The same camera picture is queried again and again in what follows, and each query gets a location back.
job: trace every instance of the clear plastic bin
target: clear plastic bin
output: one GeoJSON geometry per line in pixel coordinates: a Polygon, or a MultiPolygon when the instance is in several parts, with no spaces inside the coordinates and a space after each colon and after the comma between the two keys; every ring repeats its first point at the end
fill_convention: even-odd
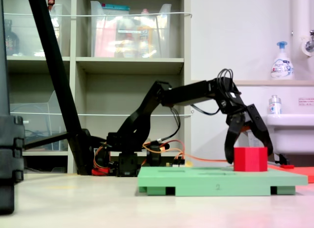
{"type": "MultiPolygon", "coordinates": [[[[160,13],[170,12],[164,4],[160,13]]],[[[104,15],[91,1],[92,15],[104,15]]],[[[169,57],[170,15],[92,17],[92,57],[169,57]]]]}
{"type": "MultiPolygon", "coordinates": [[[[47,103],[10,104],[11,115],[23,118],[25,143],[66,132],[55,92],[47,103]]],[[[67,140],[40,146],[32,151],[67,151],[67,140]]]]}
{"type": "MultiPolygon", "coordinates": [[[[55,4],[51,10],[51,19],[62,56],[70,55],[70,17],[62,4],[55,4]]],[[[5,36],[7,55],[44,57],[37,27],[33,16],[5,15],[5,36]]]]}

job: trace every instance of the red cube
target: red cube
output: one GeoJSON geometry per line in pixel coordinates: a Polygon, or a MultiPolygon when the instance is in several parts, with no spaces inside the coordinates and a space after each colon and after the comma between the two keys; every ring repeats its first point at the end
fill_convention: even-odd
{"type": "Polygon", "coordinates": [[[267,171],[267,147],[235,147],[234,171],[267,171]]]}

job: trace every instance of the white floor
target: white floor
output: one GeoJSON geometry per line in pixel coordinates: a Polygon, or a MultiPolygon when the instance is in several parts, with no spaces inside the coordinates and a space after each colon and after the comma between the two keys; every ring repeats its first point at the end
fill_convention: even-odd
{"type": "Polygon", "coordinates": [[[0,228],[313,228],[314,184],[295,196],[139,195],[136,178],[27,174],[0,228]]]}

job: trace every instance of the wall label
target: wall label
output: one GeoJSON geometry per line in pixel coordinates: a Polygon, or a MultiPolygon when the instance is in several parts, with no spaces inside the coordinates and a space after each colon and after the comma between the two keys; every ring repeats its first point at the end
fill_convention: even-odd
{"type": "Polygon", "coordinates": [[[299,106],[314,106],[314,98],[299,98],[299,106]]]}

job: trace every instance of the green board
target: green board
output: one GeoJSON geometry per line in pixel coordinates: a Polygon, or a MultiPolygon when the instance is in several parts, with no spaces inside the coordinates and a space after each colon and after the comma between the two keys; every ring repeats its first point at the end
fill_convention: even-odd
{"type": "Polygon", "coordinates": [[[226,168],[142,167],[140,193],[176,196],[269,196],[294,195],[296,185],[308,178],[285,171],[238,172],[226,168]]]}

